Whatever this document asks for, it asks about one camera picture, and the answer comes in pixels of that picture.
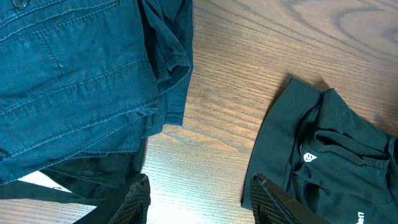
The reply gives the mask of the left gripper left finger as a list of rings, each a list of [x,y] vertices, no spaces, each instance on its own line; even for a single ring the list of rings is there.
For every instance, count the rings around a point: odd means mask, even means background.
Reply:
[[[149,205],[149,178],[137,174],[74,224],[146,224]]]

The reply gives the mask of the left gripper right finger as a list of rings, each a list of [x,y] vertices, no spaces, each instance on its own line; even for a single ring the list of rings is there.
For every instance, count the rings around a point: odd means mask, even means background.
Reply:
[[[249,192],[255,224],[328,224],[264,174],[253,175]]]

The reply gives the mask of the black polo shirt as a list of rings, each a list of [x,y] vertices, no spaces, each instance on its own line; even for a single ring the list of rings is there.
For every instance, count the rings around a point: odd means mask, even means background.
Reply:
[[[334,89],[289,81],[262,123],[246,181],[256,173],[329,223],[397,222],[397,138]]]

